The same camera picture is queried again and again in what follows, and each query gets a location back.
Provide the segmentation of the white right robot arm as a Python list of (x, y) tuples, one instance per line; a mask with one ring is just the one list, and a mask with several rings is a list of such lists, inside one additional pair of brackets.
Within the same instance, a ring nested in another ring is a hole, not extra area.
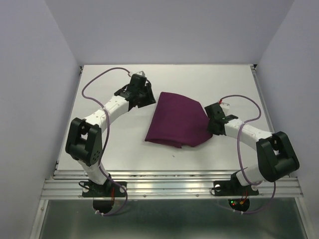
[(272, 133), (244, 123), (237, 116), (226, 115), (220, 103), (205, 107), (209, 118), (208, 132), (213, 135), (232, 137), (237, 143), (244, 143), (257, 153), (257, 163), (240, 167), (229, 180), (215, 181), (215, 196), (240, 196), (246, 191), (258, 192), (252, 187), (267, 181), (275, 182), (300, 167), (299, 160), (287, 134)]

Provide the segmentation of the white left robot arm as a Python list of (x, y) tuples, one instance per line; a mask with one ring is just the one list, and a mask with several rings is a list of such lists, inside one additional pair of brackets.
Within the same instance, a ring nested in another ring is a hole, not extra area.
[(99, 196), (110, 193), (112, 179), (104, 169), (102, 156), (110, 135), (110, 125), (132, 108), (146, 107), (156, 103), (152, 84), (143, 71), (129, 73), (130, 82), (117, 90), (111, 99), (103, 105), (97, 99), (82, 97), (97, 103), (100, 108), (91, 115), (74, 118), (69, 127), (65, 151), (83, 167)]

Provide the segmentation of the purple cloth mat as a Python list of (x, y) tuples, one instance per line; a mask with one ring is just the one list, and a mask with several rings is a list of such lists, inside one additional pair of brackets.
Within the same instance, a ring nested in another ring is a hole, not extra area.
[(161, 92), (145, 141), (176, 148), (197, 147), (212, 138), (208, 123), (200, 102)]

